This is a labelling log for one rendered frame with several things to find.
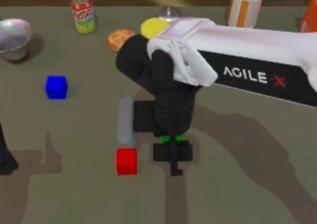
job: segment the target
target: silver cup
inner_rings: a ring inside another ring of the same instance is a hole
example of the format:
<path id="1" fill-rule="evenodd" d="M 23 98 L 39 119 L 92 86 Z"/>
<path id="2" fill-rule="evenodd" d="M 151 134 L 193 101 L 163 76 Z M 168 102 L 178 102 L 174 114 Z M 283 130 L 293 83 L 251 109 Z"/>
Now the silver cup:
<path id="1" fill-rule="evenodd" d="M 176 21 L 183 17 L 179 8 L 173 6 L 164 6 L 158 10 L 157 17 L 164 19 L 168 22 Z"/>
<path id="2" fill-rule="evenodd" d="M 7 61 L 24 62 L 31 38 L 32 29 L 27 21 L 17 18 L 0 21 L 0 54 Z"/>

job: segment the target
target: white robot casing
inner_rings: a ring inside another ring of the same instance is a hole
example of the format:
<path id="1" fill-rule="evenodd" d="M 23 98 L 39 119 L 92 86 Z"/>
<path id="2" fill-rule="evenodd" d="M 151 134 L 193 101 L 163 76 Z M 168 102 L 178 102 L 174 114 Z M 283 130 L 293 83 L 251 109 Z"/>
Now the white robot casing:
<path id="1" fill-rule="evenodd" d="M 210 86 L 212 65 L 198 51 L 239 56 L 301 67 L 317 91 L 317 33 L 283 32 L 216 25 L 207 18 L 185 17 L 148 42 L 148 55 L 163 50 L 174 61 L 174 80 Z"/>

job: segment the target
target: orange box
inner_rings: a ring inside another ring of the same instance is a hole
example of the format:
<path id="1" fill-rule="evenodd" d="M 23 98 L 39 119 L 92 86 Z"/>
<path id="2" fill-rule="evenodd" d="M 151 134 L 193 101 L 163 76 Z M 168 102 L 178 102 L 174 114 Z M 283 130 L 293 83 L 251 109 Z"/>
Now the orange box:
<path id="1" fill-rule="evenodd" d="M 317 0 L 310 0 L 299 32 L 317 32 Z"/>

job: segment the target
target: red x logo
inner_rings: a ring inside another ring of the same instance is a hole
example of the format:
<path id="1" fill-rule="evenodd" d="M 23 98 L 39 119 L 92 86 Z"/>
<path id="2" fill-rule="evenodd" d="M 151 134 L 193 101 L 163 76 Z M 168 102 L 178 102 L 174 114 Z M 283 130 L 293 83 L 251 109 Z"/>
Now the red x logo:
<path id="1" fill-rule="evenodd" d="M 275 80 L 275 86 L 286 88 L 285 77 L 278 77 L 277 75 L 274 75 L 271 80 Z"/>

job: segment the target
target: brown pastry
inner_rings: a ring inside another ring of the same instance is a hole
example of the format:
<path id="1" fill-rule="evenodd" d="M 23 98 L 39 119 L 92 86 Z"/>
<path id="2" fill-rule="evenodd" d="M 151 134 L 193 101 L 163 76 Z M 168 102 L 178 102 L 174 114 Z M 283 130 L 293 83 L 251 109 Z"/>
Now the brown pastry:
<path id="1" fill-rule="evenodd" d="M 116 29 L 108 36 L 107 45 L 110 50 L 117 52 L 130 37 L 134 36 L 134 34 L 134 31 L 129 29 Z"/>

